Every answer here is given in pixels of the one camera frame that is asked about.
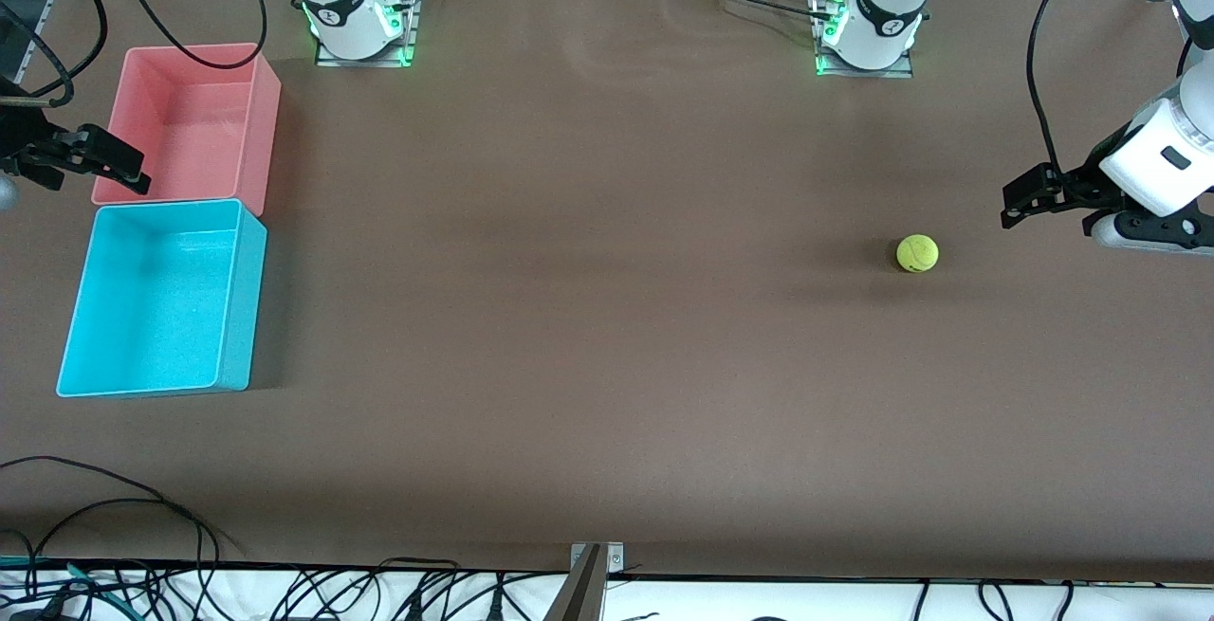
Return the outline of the yellow-green tennis ball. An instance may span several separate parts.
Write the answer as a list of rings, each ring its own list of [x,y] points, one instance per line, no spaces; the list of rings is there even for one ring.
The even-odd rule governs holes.
[[[904,237],[894,249],[894,260],[902,270],[923,274],[932,270],[940,260],[938,245],[927,235]]]

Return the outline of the pink plastic bin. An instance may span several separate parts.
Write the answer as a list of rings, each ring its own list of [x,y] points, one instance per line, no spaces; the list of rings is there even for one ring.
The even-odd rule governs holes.
[[[172,46],[126,51],[109,133],[143,153],[144,196],[96,180],[96,206],[239,199],[261,216],[282,85],[254,44],[191,46],[208,67]]]

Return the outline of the blue plastic bin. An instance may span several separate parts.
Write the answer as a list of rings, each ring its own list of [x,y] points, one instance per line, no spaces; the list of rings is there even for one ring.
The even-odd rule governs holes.
[[[266,250],[237,198],[100,207],[57,395],[246,391]]]

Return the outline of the brown table cover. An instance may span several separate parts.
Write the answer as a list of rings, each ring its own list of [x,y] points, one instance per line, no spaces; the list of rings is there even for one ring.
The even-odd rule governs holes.
[[[929,0],[910,80],[725,0],[426,0],[412,68],[328,69],[267,2],[251,387],[57,395],[92,184],[23,184],[0,460],[143,482],[229,559],[1214,579],[1214,261],[999,226],[1039,0]]]

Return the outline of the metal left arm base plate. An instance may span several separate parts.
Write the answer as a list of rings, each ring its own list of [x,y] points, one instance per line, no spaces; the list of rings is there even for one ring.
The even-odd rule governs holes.
[[[806,0],[815,21],[816,72],[819,76],[913,76],[910,47],[923,24],[924,12],[889,15],[877,8],[872,19],[863,0]]]

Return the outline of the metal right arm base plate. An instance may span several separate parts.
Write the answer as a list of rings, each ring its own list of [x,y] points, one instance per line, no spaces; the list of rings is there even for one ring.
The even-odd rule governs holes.
[[[414,59],[421,0],[361,0],[348,11],[304,2],[316,64],[404,68]]]

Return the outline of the metal table edge bracket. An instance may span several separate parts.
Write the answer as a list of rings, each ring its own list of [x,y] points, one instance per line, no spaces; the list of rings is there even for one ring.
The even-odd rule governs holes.
[[[591,546],[588,540],[580,540],[574,542],[569,549],[569,570],[577,565],[584,552]],[[600,542],[599,546],[603,546],[606,557],[606,570],[609,575],[615,575],[623,572],[626,565],[625,560],[625,545],[618,542],[618,540],[612,540],[612,542]]]

